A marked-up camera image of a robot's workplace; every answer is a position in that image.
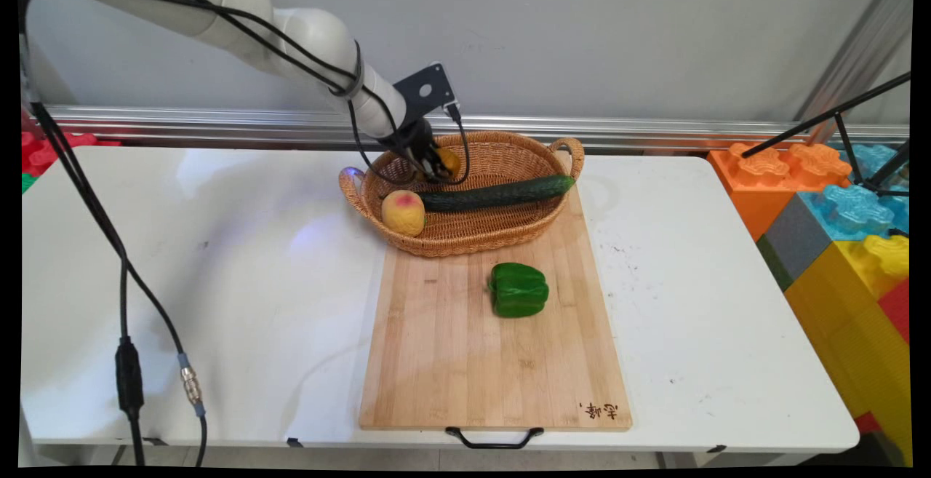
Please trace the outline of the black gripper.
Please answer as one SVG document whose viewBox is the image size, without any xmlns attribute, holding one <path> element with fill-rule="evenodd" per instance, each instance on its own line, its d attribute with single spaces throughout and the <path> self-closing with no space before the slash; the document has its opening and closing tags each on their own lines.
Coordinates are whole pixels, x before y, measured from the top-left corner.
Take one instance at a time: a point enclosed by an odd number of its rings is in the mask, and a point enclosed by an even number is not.
<svg viewBox="0 0 931 478">
<path fill-rule="evenodd" d="M 444 160 L 446 150 L 436 145 L 431 124 L 418 118 L 405 124 L 381 140 L 382 147 L 398 154 L 417 167 L 415 179 L 420 183 L 435 183 L 435 178 L 447 177 Z"/>
</svg>

